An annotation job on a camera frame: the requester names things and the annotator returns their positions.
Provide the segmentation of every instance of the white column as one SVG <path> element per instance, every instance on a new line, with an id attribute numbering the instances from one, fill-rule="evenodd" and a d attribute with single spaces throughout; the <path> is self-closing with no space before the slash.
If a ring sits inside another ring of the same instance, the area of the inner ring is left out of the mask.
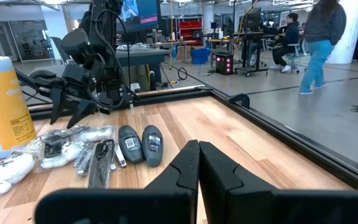
<path id="1" fill-rule="evenodd" d="M 214 4 L 211 2 L 204 3 L 202 5 L 203 8 L 203 33 L 210 34 L 214 32 L 211 29 L 211 22 L 214 21 Z"/>
<path id="2" fill-rule="evenodd" d="M 54 11 L 53 9 L 50 9 L 48 7 L 41 6 L 42 14 L 44 15 L 49 37 L 59 37 L 63 39 L 64 36 L 68 33 L 63 8 L 62 5 L 53 6 L 60 9 L 60 11 Z M 57 50 L 52 40 L 51 42 L 55 60 L 61 60 L 62 57 L 60 56 L 59 51 Z"/>
<path id="3" fill-rule="evenodd" d="M 358 39 L 358 0 L 340 0 L 346 12 L 346 28 L 327 63 L 351 63 Z"/>

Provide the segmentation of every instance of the office chair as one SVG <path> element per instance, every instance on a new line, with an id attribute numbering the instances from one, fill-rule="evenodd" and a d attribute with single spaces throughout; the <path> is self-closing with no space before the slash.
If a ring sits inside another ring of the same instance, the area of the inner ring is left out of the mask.
<path id="1" fill-rule="evenodd" d="M 299 67 L 298 65 L 295 63 L 295 60 L 301 57 L 306 56 L 306 41 L 304 41 L 303 39 L 299 40 L 298 44 L 288 44 L 288 46 L 292 46 L 295 48 L 295 53 L 290 53 L 290 54 L 286 54 L 285 56 L 287 57 L 287 59 L 289 59 L 291 61 L 291 70 L 292 71 L 296 71 L 296 73 L 299 73 Z"/>
<path id="2" fill-rule="evenodd" d="M 64 51 L 62 47 L 62 40 L 59 37 L 50 37 L 53 40 L 53 43 L 55 43 L 57 50 L 59 51 L 60 56 L 62 57 L 62 62 L 64 66 L 66 65 L 74 65 L 75 62 L 73 59 L 70 58 L 70 56 Z"/>

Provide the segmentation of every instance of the computer monitor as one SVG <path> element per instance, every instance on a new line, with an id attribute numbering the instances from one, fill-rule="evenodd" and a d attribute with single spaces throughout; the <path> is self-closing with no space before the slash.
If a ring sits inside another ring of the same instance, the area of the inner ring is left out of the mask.
<path id="1" fill-rule="evenodd" d="M 242 26 L 244 30 L 250 29 L 251 31 L 257 32 L 260 27 L 260 12 L 259 7 L 255 7 L 247 12 L 246 16 L 242 18 Z"/>
<path id="2" fill-rule="evenodd" d="M 127 32 L 157 28 L 161 18 L 159 0 L 124 0 L 120 18 Z M 117 20 L 117 33 L 123 32 L 124 29 Z"/>

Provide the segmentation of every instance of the blue bin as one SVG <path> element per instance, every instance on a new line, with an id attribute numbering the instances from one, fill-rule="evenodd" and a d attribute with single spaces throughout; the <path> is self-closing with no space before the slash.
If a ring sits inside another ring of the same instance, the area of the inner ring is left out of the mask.
<path id="1" fill-rule="evenodd" d="M 208 61 L 209 49 L 193 49 L 190 51 L 191 62 L 195 65 L 204 64 Z"/>

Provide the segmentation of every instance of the glass wall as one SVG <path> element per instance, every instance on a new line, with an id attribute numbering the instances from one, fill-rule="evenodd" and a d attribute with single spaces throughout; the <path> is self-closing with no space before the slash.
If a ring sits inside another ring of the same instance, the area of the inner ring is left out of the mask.
<path id="1" fill-rule="evenodd" d="M 10 21 L 22 60 L 53 58 L 45 21 Z"/>

